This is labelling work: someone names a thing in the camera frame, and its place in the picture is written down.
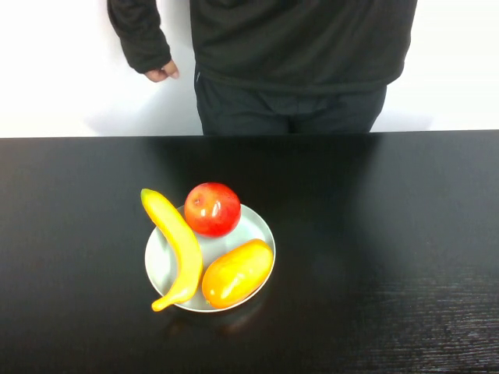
apple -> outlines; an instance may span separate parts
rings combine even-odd
[[[198,234],[217,238],[234,230],[241,218],[239,197],[228,186],[203,183],[189,193],[184,206],[187,224]]]

yellow banana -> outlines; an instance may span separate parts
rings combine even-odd
[[[203,257],[193,230],[162,194],[143,189],[140,198],[147,214],[166,237],[177,258],[177,279],[168,293],[152,304],[152,309],[160,312],[194,296],[203,271]]]

sleeve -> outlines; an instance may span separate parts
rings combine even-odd
[[[108,0],[108,15],[126,61],[138,73],[159,69],[172,60],[156,0]]]

black table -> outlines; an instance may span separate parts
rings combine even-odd
[[[498,166],[499,132],[0,140],[0,372],[497,372]],[[154,313],[140,190],[205,181],[269,223],[274,272]]]

white plate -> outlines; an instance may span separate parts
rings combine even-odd
[[[178,209],[183,216],[183,206]],[[207,303],[199,286],[193,298],[182,304],[175,304],[179,308],[192,312],[222,312],[227,309],[235,308],[243,302],[248,301],[265,285],[265,283],[267,283],[267,280],[274,269],[275,242],[271,229],[264,219],[254,210],[241,204],[241,220],[235,229],[226,236],[221,238],[206,238],[196,234],[196,237],[200,243],[201,252],[203,253],[203,273],[218,257],[223,256],[225,253],[232,251],[234,248],[239,247],[251,239],[261,239],[265,241],[274,253],[274,260],[272,262],[271,271],[262,285],[241,302],[228,308],[216,309]],[[153,230],[147,241],[145,260],[147,276],[149,277],[150,282],[161,296],[165,295],[177,276],[177,260],[172,247],[168,244],[159,228]]]

